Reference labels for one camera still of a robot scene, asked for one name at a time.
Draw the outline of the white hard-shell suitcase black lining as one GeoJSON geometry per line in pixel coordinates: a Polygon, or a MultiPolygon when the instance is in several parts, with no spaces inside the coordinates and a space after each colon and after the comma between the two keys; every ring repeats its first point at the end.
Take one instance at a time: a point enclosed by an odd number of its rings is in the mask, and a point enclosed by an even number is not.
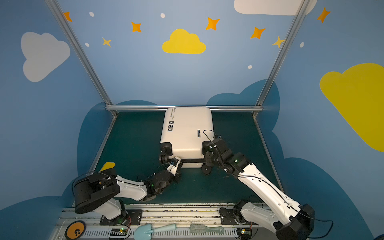
{"type": "Polygon", "coordinates": [[[214,139],[212,112],[207,107],[173,107],[165,112],[160,140],[161,164],[178,157],[184,168],[212,171],[207,163],[209,143],[214,139]]]}

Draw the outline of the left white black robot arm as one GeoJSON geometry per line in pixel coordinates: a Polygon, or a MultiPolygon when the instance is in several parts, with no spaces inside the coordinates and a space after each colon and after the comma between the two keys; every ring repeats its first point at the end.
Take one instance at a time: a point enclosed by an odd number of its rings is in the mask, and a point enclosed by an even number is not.
{"type": "Polygon", "coordinates": [[[118,198],[147,202],[180,180],[180,167],[169,166],[141,182],[127,180],[111,168],[74,182],[75,213],[96,212],[114,225],[124,222],[127,211],[118,198]]]}

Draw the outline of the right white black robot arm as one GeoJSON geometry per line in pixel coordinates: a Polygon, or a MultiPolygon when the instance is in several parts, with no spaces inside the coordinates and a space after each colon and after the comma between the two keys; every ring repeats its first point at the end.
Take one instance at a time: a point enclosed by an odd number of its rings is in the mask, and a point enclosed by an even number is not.
{"type": "Polygon", "coordinates": [[[238,221],[258,224],[279,240],[309,239],[315,224],[315,210],[310,205],[301,205],[284,194],[244,154],[234,154],[222,138],[204,143],[203,155],[208,164],[234,176],[269,207],[241,200],[233,208],[238,221]]]}

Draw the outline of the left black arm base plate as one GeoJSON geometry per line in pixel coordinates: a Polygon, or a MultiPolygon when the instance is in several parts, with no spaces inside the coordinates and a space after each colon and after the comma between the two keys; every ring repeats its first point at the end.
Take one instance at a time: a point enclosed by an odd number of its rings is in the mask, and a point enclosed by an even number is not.
{"type": "Polygon", "coordinates": [[[108,220],[105,216],[102,216],[100,226],[139,226],[141,224],[142,214],[142,210],[124,210],[122,215],[113,220],[108,220]]]}

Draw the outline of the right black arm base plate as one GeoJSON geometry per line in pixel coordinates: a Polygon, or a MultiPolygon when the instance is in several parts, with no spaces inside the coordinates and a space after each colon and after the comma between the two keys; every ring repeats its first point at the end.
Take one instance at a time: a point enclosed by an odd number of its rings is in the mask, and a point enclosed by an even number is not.
{"type": "Polygon", "coordinates": [[[222,225],[246,225],[250,222],[246,221],[241,213],[237,210],[220,208],[219,214],[222,225]]]}

